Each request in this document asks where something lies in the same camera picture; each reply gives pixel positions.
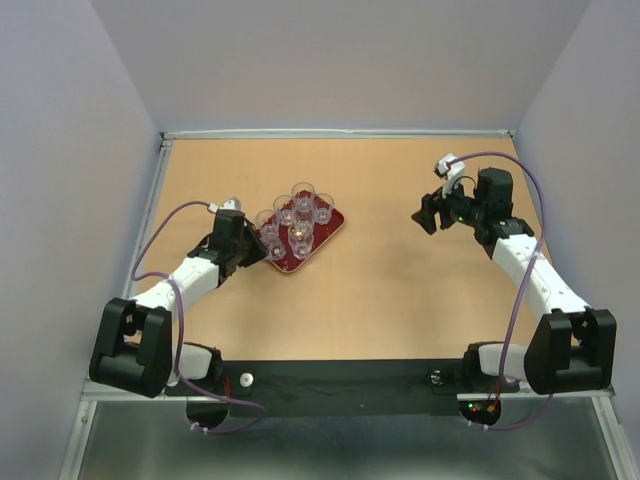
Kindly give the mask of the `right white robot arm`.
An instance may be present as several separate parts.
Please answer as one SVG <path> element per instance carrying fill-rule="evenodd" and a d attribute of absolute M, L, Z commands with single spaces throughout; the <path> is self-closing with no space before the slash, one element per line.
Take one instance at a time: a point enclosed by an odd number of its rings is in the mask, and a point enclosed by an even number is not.
<path fill-rule="evenodd" d="M 538 247 L 533 230 L 512 205 L 479 201 L 462 190 L 427 194 L 412 216 L 428 234 L 456 223 L 471 227 L 489 258 L 518 286 L 517 304 L 537 318 L 526 346 L 509 341 L 469 346 L 463 384 L 482 390 L 496 377 L 526 382 L 538 394 L 604 390 L 611 384 L 617 324 L 575 294 Z"/>

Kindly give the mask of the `clear faceted glass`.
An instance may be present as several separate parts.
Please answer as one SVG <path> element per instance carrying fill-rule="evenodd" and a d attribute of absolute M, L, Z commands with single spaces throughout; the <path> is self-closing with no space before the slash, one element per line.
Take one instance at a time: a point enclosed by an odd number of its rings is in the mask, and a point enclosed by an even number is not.
<path fill-rule="evenodd" d="M 334 199 L 328 193 L 318 193 L 313 198 L 314 221 L 319 225 L 327 225 L 334 210 Z"/>
<path fill-rule="evenodd" d="M 310 213 L 315 206 L 315 188 L 311 183 L 298 182 L 291 188 L 294 210 L 299 213 Z"/>

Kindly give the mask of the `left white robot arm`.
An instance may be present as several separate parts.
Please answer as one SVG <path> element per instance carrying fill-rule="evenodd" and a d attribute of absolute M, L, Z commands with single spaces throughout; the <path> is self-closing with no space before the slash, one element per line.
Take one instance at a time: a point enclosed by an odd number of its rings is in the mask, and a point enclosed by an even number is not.
<path fill-rule="evenodd" d="M 237 268 L 266 258 L 267 250 L 237 198 L 198 204 L 214 215 L 212 232 L 174 272 L 156 272 L 160 281 L 152 288 L 105 305 L 89 365 L 92 381 L 148 398 L 182 380 L 202 394 L 221 386 L 219 351 L 184 343 L 184 313 Z"/>

